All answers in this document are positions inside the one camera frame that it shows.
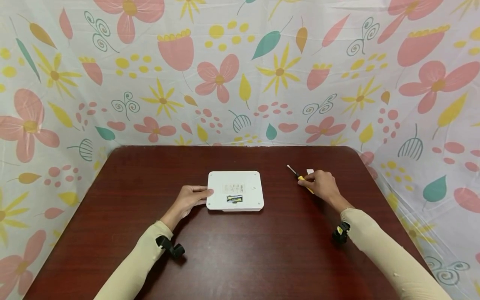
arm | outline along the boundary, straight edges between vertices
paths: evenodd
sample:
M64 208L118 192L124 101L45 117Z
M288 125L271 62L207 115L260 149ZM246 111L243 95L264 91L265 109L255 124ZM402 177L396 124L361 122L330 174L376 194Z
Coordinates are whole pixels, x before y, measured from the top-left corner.
M155 239L164 235L170 240L180 220L194 206L205 204L204 199L212 194L213 190L207 190L207 187L183 186L172 207L139 238L132 252L113 272L94 300L134 299L144 285L148 272L164 252Z
M380 269L402 300L451 300L435 279L366 213L355 209L338 190L330 172L316 171L300 180L350 224L348 236Z

hand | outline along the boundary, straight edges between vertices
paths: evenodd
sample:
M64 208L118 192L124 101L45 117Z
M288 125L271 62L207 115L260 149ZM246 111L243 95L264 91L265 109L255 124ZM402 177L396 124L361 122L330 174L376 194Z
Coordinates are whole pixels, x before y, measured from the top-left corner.
M354 208L340 194L332 173L317 170L304 178L305 180L299 180L298 184L311 189L315 195L325 200L325 202L330 204L339 213L347 208Z
M173 231L181 219L188 216L194 206L206 203L206 198L213 194L206 186L184 185L182 186L177 199L160 219Z

floral backdrop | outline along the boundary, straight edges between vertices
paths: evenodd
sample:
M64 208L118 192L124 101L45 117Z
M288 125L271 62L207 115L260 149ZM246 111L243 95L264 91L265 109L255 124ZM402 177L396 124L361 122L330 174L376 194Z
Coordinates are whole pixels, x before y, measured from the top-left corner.
M121 144L350 146L442 287L480 297L480 0L0 7L0 300Z

screwdriver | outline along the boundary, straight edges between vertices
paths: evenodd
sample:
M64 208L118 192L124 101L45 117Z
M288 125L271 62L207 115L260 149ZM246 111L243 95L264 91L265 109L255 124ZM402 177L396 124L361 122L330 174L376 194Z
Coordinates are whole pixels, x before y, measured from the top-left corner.
M290 165L287 165L287 167L288 167L290 170L292 170L293 173L295 173L295 177L296 177L298 180L305 180L305 178L303 178L303 176L300 175L299 173L295 172L295 171L292 169L292 167L290 167ZM311 189L307 188L307 190L309 190L312 194L315 195L315 193L314 193Z

left hand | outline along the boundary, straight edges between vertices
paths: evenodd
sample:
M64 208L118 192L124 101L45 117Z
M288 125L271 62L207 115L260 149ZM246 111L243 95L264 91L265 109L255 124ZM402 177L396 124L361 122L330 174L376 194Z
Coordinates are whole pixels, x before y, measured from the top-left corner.
M194 206L206 203L206 198L213 194L206 186L184 185L182 186L177 199L160 219L173 231L178 222L188 216Z

